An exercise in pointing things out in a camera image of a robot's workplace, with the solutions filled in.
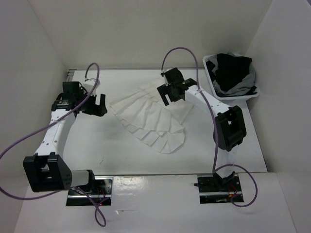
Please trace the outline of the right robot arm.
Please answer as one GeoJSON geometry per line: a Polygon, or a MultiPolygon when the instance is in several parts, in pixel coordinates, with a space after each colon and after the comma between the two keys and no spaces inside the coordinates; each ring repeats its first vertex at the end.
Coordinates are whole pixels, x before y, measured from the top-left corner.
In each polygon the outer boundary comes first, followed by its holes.
{"type": "Polygon", "coordinates": [[[185,100],[212,117],[213,139],[216,144],[212,167],[213,186],[225,190],[234,178],[238,146],[246,137],[243,113],[238,106],[229,106],[199,87],[194,79],[185,80],[178,68],[161,71],[165,83],[157,88],[164,104],[185,100]]]}

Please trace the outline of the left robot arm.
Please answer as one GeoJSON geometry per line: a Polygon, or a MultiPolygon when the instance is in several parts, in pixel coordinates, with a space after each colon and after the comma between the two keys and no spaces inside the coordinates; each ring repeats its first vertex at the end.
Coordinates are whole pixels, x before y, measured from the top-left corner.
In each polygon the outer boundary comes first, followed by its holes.
{"type": "Polygon", "coordinates": [[[65,163],[64,148],[79,113],[102,117],[107,113],[105,95],[96,104],[96,88],[100,82],[87,79],[84,83],[64,82],[63,92],[51,107],[51,124],[33,156],[24,158],[23,167],[34,192],[63,191],[79,187],[84,193],[96,190],[92,170],[71,170],[65,163]]]}

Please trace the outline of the white pleated skirt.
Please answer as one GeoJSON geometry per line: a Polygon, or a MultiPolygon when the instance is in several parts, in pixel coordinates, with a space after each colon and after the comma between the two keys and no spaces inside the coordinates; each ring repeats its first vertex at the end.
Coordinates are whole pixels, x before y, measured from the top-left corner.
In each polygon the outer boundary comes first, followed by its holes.
{"type": "Polygon", "coordinates": [[[185,142],[183,122],[193,104],[179,100],[165,106],[157,88],[164,84],[156,78],[112,100],[109,109],[132,136],[153,150],[170,154],[185,142]]]}

